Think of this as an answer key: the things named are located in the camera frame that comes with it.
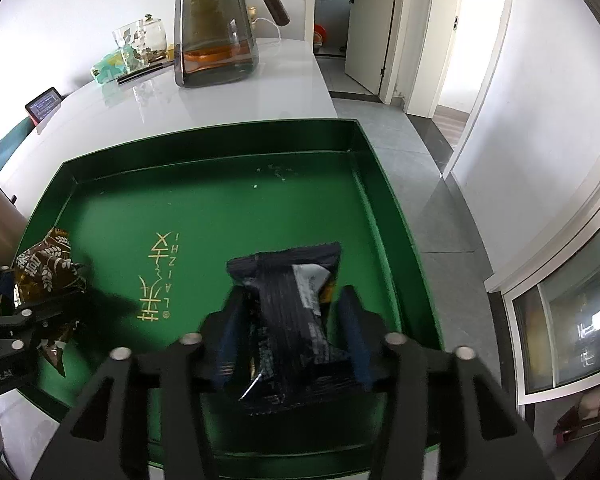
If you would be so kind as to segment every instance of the open door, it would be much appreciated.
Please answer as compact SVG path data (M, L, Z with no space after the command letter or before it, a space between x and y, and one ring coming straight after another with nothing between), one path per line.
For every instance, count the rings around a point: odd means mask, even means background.
M344 72L377 95L394 0L351 0L350 6Z
M453 51L461 0L431 0L429 23L406 112L433 117Z

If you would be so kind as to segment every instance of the wooden floor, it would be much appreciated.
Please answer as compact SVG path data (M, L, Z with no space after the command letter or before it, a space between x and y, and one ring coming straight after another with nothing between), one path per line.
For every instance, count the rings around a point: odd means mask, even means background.
M460 110L454 110L446 106L437 106L432 120L436 123L436 126L445 136L451 147L455 149L460 141L468 118L469 114Z

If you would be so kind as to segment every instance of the green tray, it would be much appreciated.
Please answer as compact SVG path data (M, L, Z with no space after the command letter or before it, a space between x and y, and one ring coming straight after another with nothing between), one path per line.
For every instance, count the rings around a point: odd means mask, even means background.
M72 258L89 266L100 298L66 347L66 378L41 359L36 386L22 389L55 420L112 348L150 351L195 332L230 290L226 261L257 251L339 241L338 286L354 285L390 330L442 348L400 207L353 120L215 126L76 158L49 184L18 253L53 225L69 231ZM159 391L150 398L150 456L160 465ZM368 470L384 397L247 416L209 395L203 408L221 476L334 478Z

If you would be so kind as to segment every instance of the brown snack wrapper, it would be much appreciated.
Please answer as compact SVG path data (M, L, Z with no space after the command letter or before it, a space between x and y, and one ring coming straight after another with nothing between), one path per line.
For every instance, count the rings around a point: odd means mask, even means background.
M78 274L79 264L71 260L67 231L53 227L38 244L16 258L16 296L20 303L43 300L73 288L86 289L86 280ZM78 325L72 320L47 334L38 347L41 355L64 377L62 353Z

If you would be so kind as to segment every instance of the white label on package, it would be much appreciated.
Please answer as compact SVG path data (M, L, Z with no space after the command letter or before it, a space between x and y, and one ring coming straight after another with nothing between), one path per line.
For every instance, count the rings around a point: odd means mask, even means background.
M330 272L318 264L302 264L292 267L302 305L313 310L316 316L320 316L318 295L322 286L329 279Z

